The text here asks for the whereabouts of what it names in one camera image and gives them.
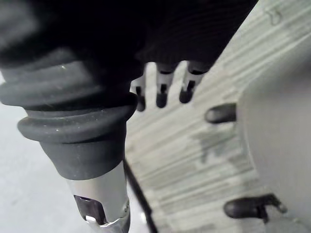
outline black ribbed cover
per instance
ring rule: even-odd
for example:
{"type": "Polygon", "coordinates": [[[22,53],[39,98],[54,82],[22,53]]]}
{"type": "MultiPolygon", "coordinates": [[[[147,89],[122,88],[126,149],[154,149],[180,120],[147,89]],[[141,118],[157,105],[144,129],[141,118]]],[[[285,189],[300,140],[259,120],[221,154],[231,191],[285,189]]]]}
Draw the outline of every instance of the black ribbed cover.
{"type": "Polygon", "coordinates": [[[256,2],[0,0],[0,100],[63,177],[100,176],[124,158],[144,63],[214,64],[256,2]]]}

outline metal terminal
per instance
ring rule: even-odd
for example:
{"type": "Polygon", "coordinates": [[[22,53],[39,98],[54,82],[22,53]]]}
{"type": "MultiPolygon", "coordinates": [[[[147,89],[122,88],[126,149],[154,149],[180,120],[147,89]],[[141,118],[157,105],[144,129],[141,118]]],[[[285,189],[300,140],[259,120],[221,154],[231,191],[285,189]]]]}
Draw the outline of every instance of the metal terminal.
{"type": "Polygon", "coordinates": [[[183,85],[179,94],[181,103],[189,103],[192,99],[196,87],[200,84],[205,73],[190,73],[188,70],[184,76],[183,85]]]}
{"type": "Polygon", "coordinates": [[[156,87],[158,94],[168,94],[169,89],[172,85],[174,77],[174,72],[172,73],[163,73],[157,71],[156,73],[156,87]]]}
{"type": "Polygon", "coordinates": [[[132,90],[138,95],[137,111],[142,112],[146,109],[146,76],[143,74],[139,78],[135,79],[131,83],[132,90]]]}
{"type": "Polygon", "coordinates": [[[189,71],[186,72],[182,89],[184,91],[191,91],[194,92],[196,87],[200,84],[204,77],[205,73],[203,74],[191,74],[189,71]]]}
{"type": "Polygon", "coordinates": [[[130,228],[130,219],[129,207],[127,208],[124,217],[120,217],[114,222],[108,222],[104,225],[99,225],[94,217],[86,216],[86,222],[95,233],[128,233],[130,228]]]}
{"type": "MultiPolygon", "coordinates": [[[[83,197],[86,200],[95,200],[102,205],[107,223],[115,222],[127,215],[126,206],[129,200],[123,162],[100,177],[82,181],[67,180],[67,182],[73,195],[83,197]]],[[[81,210],[85,213],[83,214],[85,216],[88,213],[97,213],[99,208],[96,205],[96,210],[92,209],[90,211],[89,207],[79,206],[79,211],[81,210]]]]}

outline metal connector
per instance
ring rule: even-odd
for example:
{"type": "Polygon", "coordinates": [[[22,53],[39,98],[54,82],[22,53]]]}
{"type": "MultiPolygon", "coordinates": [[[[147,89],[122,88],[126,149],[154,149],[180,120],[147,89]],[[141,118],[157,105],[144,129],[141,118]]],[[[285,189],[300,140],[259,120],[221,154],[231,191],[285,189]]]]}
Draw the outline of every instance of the metal connector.
{"type": "Polygon", "coordinates": [[[82,218],[96,233],[127,233],[130,207],[123,162],[89,180],[67,180],[82,218]]]}
{"type": "Polygon", "coordinates": [[[130,228],[130,209],[127,205],[125,216],[118,218],[114,222],[108,222],[104,225],[99,225],[94,217],[86,216],[86,222],[90,225],[95,233],[128,233],[130,228]]]}

